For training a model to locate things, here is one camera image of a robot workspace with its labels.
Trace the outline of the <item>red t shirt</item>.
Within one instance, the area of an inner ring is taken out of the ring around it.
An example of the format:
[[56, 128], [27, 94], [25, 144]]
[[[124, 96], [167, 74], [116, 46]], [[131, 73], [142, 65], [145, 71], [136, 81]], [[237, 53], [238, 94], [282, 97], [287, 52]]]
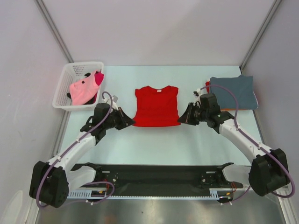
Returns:
[[177, 96], [178, 87], [170, 85], [162, 89], [154, 89], [150, 86], [136, 89], [137, 110], [133, 118], [134, 126], [179, 126]]
[[205, 83], [206, 88], [208, 88], [209, 85], [210, 85], [210, 81], [207, 81], [207, 82]]

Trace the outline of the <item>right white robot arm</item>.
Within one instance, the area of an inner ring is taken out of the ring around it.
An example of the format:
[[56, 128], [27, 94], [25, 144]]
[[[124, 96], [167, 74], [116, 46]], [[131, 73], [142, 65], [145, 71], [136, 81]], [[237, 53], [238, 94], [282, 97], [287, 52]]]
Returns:
[[264, 196], [291, 182], [286, 155], [283, 150], [273, 150], [254, 140], [237, 124], [236, 118], [227, 111], [221, 111], [213, 93], [202, 94], [194, 91], [196, 100], [188, 104], [178, 119], [179, 123], [196, 126], [201, 122], [214, 129], [233, 143], [250, 162], [250, 166], [227, 163], [216, 174], [215, 181], [220, 187], [231, 182], [249, 185], [256, 194]]

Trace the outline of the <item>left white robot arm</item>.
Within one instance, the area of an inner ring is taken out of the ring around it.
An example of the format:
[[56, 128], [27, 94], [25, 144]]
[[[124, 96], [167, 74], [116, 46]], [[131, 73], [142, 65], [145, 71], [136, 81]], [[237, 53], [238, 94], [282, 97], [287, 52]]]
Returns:
[[47, 162], [39, 161], [34, 165], [29, 196], [41, 207], [59, 208], [71, 191], [89, 184], [95, 187], [104, 184], [99, 165], [88, 162], [76, 170], [74, 166], [105, 137], [107, 130], [122, 130], [134, 123], [121, 107], [97, 104], [75, 142]]

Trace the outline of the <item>orange folded t shirt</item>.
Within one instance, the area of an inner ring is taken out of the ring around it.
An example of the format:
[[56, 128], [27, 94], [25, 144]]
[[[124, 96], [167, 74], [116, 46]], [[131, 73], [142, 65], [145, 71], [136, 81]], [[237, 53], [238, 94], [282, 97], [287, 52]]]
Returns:
[[232, 111], [232, 112], [235, 112], [235, 111], [246, 111], [245, 109], [221, 109], [221, 111], [223, 112], [223, 111]]

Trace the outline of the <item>red folded t shirt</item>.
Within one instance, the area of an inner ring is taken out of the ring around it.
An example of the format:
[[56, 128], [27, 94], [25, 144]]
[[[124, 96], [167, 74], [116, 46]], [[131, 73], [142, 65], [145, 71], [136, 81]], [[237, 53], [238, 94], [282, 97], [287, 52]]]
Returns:
[[207, 81], [207, 82], [205, 83], [206, 88], [208, 88], [209, 85], [210, 85], [210, 81]]

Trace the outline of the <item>pink t shirt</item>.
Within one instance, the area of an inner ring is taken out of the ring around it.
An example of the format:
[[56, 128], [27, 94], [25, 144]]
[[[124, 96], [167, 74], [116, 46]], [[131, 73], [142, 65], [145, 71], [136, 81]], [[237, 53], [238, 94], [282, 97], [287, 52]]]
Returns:
[[95, 70], [86, 73], [83, 79], [72, 83], [67, 93], [67, 97], [71, 99], [71, 104], [79, 106], [95, 103], [104, 76], [101, 71]]

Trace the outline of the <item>white plastic laundry basket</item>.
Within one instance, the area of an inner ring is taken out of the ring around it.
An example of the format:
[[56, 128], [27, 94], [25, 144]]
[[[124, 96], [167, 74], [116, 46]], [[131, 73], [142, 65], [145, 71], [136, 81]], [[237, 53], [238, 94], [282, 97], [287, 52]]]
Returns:
[[61, 72], [52, 101], [52, 106], [56, 109], [62, 109], [68, 112], [93, 110], [100, 98], [100, 92], [96, 94], [95, 102], [89, 105], [73, 105], [72, 100], [67, 96], [67, 93], [70, 92], [70, 85], [85, 78], [85, 74], [96, 70], [103, 71], [103, 69], [104, 64], [99, 61], [66, 64]]

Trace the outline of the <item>grey folded t shirt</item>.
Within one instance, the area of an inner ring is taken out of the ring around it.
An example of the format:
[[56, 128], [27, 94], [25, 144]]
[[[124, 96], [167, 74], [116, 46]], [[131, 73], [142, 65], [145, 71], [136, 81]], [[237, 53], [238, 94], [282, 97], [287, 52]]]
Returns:
[[221, 109], [235, 109], [236, 101], [239, 109], [255, 110], [258, 101], [253, 91], [253, 77], [210, 78], [210, 92], [215, 94]]

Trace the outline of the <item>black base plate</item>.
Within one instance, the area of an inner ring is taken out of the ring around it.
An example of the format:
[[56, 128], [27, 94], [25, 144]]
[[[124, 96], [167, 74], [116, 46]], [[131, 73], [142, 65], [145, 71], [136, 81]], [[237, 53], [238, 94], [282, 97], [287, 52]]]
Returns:
[[158, 166], [97, 164], [92, 189], [111, 182], [114, 196], [199, 197], [211, 189], [232, 191], [243, 188], [240, 182], [229, 182], [219, 166]]

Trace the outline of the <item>left aluminium corner post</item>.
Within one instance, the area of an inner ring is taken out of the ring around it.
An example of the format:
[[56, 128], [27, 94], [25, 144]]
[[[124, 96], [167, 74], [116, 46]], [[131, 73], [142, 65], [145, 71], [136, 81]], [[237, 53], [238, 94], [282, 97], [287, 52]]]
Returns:
[[43, 0], [34, 0], [34, 3], [36, 4], [38, 10], [40, 11], [43, 19], [45, 20], [46, 25], [48, 26], [50, 32], [52, 33], [56, 43], [58, 44], [63, 56], [69, 63], [73, 63], [74, 60], [69, 52], [69, 49], [63, 40], [63, 37], [61, 36], [52, 16], [50, 15], [49, 10], [47, 9], [45, 3]]

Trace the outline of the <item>aluminium corner post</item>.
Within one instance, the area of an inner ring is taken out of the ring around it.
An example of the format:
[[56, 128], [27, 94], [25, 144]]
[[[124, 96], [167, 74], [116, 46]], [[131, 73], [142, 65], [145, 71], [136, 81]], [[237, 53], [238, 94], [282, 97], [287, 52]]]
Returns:
[[280, 8], [280, 6], [283, 2], [284, 2], [283, 0], [274, 0], [273, 1], [273, 3], [271, 5], [268, 13], [266, 14], [266, 17], [263, 20], [253, 42], [251, 43], [247, 53], [245, 54], [241, 64], [239, 65], [239, 69], [240, 69], [241, 73], [243, 73], [243, 71], [245, 70], [246, 65], [248, 64], [250, 58], [252, 57], [255, 50], [257, 49], [261, 39], [263, 38], [265, 32], [267, 31], [268, 26], [272, 22], [273, 18], [275, 17], [278, 9]]
[[34, 0], [34, 3], [36, 4], [38, 10], [40, 11], [43, 19], [45, 20], [46, 25], [48, 26], [50, 32], [52, 33], [56, 43], [58, 44], [63, 56], [69, 63], [73, 63], [74, 60], [69, 52], [69, 49], [63, 40], [63, 37], [61, 36], [52, 16], [50, 15], [49, 10], [47, 9], [45, 3], [43, 0]]

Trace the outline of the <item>right aluminium corner post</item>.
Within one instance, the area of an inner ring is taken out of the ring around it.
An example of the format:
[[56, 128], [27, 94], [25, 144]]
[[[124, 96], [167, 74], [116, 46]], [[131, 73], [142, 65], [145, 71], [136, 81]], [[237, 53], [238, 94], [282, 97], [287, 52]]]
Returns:
[[257, 49], [261, 39], [263, 38], [265, 32], [267, 31], [268, 26], [272, 22], [273, 18], [275, 17], [278, 9], [280, 8], [280, 6], [283, 2], [284, 2], [283, 0], [274, 0], [273, 1], [273, 3], [271, 5], [268, 13], [266, 14], [266, 17], [263, 20], [253, 42], [251, 43], [247, 53], [245, 54], [241, 64], [239, 65], [239, 69], [240, 69], [241, 73], [243, 73], [243, 71], [245, 70], [246, 65], [248, 64], [250, 58], [252, 57], [255, 50]]

